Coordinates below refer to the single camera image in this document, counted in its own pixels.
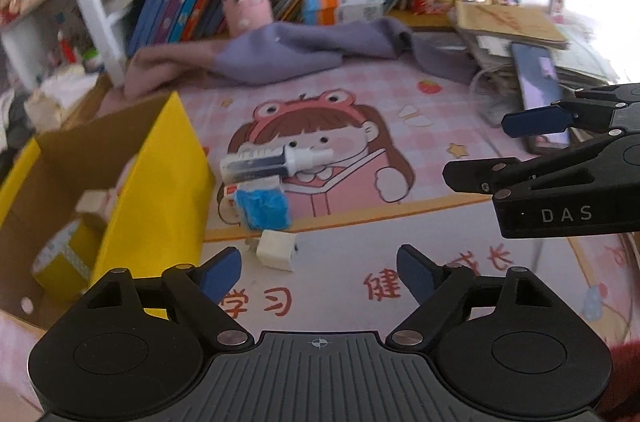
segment yellow box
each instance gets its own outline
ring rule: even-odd
[[[178,95],[166,94],[30,141],[0,188],[1,309],[43,328],[66,310],[31,276],[33,260],[72,219],[80,195],[113,187],[136,154],[91,284],[114,267],[148,277],[198,264],[214,178]]]

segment small white block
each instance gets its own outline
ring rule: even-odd
[[[293,271],[291,257],[295,250],[295,234],[281,231],[263,231],[255,255],[265,267]]]

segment pink checkered bedsheet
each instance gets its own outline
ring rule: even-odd
[[[411,165],[415,183],[403,201],[450,194],[442,168],[457,158],[528,158],[519,141],[478,118],[468,87],[422,72],[410,58],[348,60],[342,67],[257,88],[229,88],[180,93],[214,170],[230,139],[252,121],[266,102],[316,97],[341,89],[356,105],[374,107],[384,119],[395,147]]]

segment ribbed grip surface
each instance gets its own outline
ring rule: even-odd
[[[424,358],[391,352],[373,334],[266,333],[253,350],[215,358],[190,394],[136,422],[499,420],[460,402]],[[598,418],[585,412],[569,420]]]

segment star print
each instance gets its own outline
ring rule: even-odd
[[[450,153],[455,158],[468,157],[469,152],[466,150],[466,146],[464,144],[454,144],[453,142],[449,143],[449,148],[447,149],[447,153]]]

